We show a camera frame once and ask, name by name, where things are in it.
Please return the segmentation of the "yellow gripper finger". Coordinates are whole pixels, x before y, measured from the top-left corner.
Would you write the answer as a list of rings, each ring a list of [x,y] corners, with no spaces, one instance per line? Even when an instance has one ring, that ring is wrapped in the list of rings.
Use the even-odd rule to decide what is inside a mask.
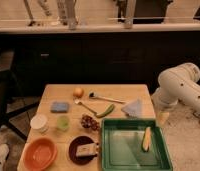
[[[168,118],[169,118],[168,112],[161,112],[158,117],[158,125],[163,126]]]

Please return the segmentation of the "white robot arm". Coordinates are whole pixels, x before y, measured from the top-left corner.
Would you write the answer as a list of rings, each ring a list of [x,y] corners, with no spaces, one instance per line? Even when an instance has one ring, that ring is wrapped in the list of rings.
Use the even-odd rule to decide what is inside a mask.
[[[151,99],[156,114],[156,124],[162,127],[169,112],[181,100],[191,106],[200,118],[200,69],[193,63],[183,63],[162,71],[158,76],[159,87]]]

